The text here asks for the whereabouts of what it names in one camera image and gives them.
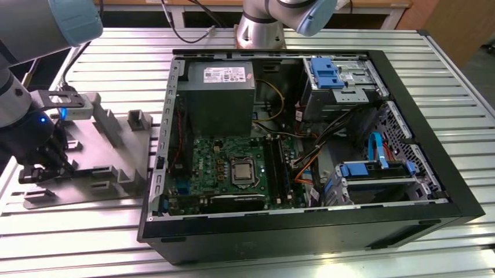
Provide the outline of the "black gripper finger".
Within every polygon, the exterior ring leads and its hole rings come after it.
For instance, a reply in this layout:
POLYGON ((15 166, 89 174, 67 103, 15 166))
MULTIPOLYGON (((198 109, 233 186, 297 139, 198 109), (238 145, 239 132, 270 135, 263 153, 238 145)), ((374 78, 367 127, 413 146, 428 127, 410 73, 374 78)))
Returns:
POLYGON ((51 136, 51 149, 55 153, 55 161, 58 167, 65 169, 66 174, 73 174, 75 172, 75 167, 69 161, 66 151, 69 149, 67 135, 63 127, 55 127, 51 136))
POLYGON ((65 164, 62 166, 38 168, 39 177, 65 177, 73 174, 73 165, 65 164))

